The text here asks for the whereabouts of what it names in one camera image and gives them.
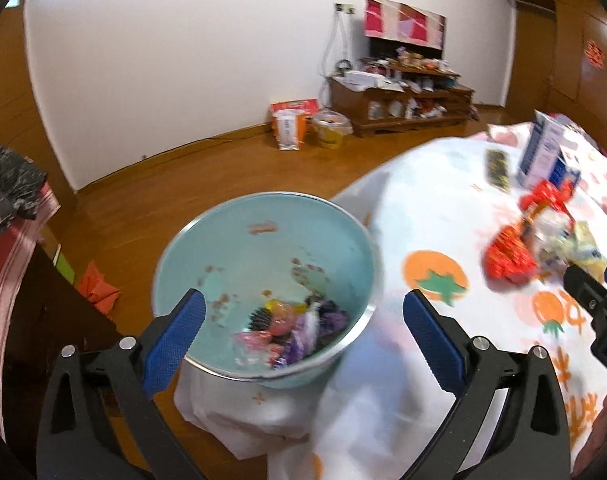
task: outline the door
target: door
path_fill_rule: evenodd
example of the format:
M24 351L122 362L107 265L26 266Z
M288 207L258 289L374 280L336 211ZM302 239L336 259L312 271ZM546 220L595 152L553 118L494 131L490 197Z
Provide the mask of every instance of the door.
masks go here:
M517 3L515 58L506 101L515 122L532 121L545 110L554 71L557 21L552 10Z

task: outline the trash in bowl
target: trash in bowl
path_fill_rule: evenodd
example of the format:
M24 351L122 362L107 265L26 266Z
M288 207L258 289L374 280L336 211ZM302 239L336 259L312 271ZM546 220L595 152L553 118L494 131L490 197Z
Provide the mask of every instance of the trash in bowl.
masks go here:
M348 322L345 311L319 295L300 304L270 300L251 314L246 331L232 335L237 365L277 370L295 364L330 345Z

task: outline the light blue bowl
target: light blue bowl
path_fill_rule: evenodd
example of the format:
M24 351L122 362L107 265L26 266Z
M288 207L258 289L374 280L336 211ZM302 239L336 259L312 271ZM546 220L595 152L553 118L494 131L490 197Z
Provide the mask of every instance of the light blue bowl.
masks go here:
M333 344L281 370L237 364L230 337L269 298L302 302L323 290L350 323ZM152 291L163 316L197 288L206 319L186 360L213 375L274 388L309 383L328 370L370 320L381 293L379 251L368 231L345 210L292 192L248 195L210 209L174 237L158 263Z

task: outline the wooden floor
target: wooden floor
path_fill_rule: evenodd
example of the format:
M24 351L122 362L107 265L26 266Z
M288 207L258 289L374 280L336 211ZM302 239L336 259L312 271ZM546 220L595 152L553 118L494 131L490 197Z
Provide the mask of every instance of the wooden floor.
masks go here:
M139 335L152 319L152 276L166 244L195 216L244 194L293 190L331 198L394 156L435 137L464 137L501 124L499 110L481 122L370 139L349 137L339 150L305 145L280 152L269 134L222 141L201 152L140 172L116 173L79 193L79 209L61 238L64 254L80 274L94 259L106 280L121 288L112 319L122 333ZM237 461L213 436L185 422L172 400L174 387L155 401L170 428L210 480L264 480L266 460ZM145 466L122 421L115 423L128 458Z

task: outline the screw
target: screw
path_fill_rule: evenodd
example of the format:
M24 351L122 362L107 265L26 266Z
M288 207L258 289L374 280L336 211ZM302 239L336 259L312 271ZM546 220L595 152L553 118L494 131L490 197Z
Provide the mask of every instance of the screw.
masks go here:
M472 340L472 344L474 344L475 348L478 348L479 350L487 350L490 348L490 341L484 337L475 337Z
M62 357L72 357L74 355L74 352L75 352L74 345L65 345L61 349Z
M535 354L539 359L545 359L548 357L548 351L543 346L536 346L533 350L533 354Z
M129 335L128 337L124 337L119 341L119 348L122 350L132 350L136 344L137 340Z

